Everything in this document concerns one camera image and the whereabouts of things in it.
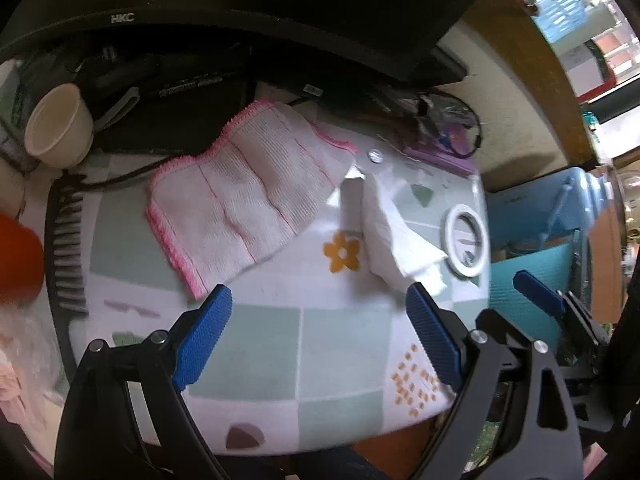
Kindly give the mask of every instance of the teal mat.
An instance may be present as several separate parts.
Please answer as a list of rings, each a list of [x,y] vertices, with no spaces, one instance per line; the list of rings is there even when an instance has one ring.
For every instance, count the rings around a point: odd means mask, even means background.
[[[489,307],[555,351],[561,333],[558,323],[513,288],[513,275],[525,269],[552,290],[567,290],[572,256],[572,245],[565,244],[491,264]]]

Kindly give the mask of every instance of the orange flower pattern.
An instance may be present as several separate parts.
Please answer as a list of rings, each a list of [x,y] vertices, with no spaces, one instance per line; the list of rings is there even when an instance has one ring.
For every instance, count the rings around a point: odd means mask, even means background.
[[[324,256],[331,260],[329,271],[331,273],[340,272],[347,267],[349,270],[358,270],[358,252],[360,251],[360,241],[357,238],[347,240],[342,231],[336,231],[334,241],[327,242],[322,246]]]
[[[398,365],[398,371],[391,375],[398,393],[396,406],[405,403],[409,408],[409,416],[414,418],[420,415],[420,410],[423,410],[428,402],[438,398],[436,393],[440,390],[440,381],[436,376],[432,376],[424,368],[418,372],[419,366],[414,363],[417,350],[418,345],[412,344],[404,354],[404,360]]]

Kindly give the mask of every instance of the sticker label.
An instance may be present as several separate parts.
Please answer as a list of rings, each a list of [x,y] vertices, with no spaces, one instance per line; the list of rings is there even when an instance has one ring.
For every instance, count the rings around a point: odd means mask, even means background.
[[[124,12],[123,14],[112,14],[111,23],[130,23],[136,19],[133,12]]]
[[[320,97],[323,93],[324,90],[322,90],[321,88],[318,88],[317,86],[313,86],[313,85],[305,85],[305,87],[303,88],[303,91],[305,91],[308,94],[311,95],[315,95],[316,97]]]

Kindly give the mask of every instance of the green square pattern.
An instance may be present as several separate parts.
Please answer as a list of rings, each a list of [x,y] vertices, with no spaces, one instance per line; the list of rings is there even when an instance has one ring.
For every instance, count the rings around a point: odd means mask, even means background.
[[[438,226],[447,209],[442,185],[406,184],[394,196],[394,204],[404,221]]]
[[[409,222],[407,227],[416,234],[419,234],[422,238],[427,240],[431,245],[441,249],[442,238],[440,237],[440,229],[435,227],[429,227],[426,225],[414,224]]]
[[[380,434],[382,391],[331,400],[301,402],[300,451],[322,449]]]
[[[113,344],[116,346],[137,345],[142,343],[145,338],[134,334],[133,332],[114,332],[111,334]]]
[[[194,397],[287,400],[296,395],[300,311],[234,304]]]
[[[476,328],[476,317],[487,307],[487,300],[457,301],[453,304],[453,312],[458,315],[467,330],[473,330]]]
[[[388,309],[306,309],[302,318],[300,399],[380,387],[390,330]]]
[[[185,286],[149,227],[146,203],[146,180],[102,195],[90,270],[138,285],[176,292],[184,290]]]
[[[443,184],[447,189],[447,209],[457,204],[464,204],[476,211],[476,196],[474,195],[474,185],[471,179],[452,173],[446,173],[443,176]]]

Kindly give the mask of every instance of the pink cloth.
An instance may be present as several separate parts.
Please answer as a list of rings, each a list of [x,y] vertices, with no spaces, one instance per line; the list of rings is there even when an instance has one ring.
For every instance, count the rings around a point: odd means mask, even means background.
[[[229,121],[205,153],[160,167],[146,214],[170,263],[200,298],[311,224],[354,153],[293,108],[261,99]]]
[[[0,364],[0,410],[13,424],[24,424],[27,419],[25,403],[20,398],[20,381],[14,369],[5,364]]]

